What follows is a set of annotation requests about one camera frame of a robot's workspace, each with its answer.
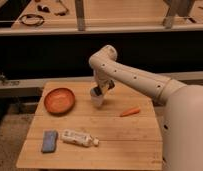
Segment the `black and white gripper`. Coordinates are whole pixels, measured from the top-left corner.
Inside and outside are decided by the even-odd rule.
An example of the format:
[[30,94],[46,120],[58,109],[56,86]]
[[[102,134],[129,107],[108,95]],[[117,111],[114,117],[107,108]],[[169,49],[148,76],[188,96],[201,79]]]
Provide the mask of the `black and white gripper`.
[[97,96],[104,95],[108,90],[113,89],[115,87],[115,84],[112,80],[110,80],[108,83],[104,84],[103,86],[95,87],[94,92]]

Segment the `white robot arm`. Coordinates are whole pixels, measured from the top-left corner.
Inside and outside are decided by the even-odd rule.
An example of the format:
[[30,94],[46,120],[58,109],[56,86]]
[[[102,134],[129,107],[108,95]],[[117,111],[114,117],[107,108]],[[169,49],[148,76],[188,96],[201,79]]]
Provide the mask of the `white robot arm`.
[[102,94],[117,80],[165,106],[163,171],[203,171],[203,86],[120,64],[111,45],[89,58]]

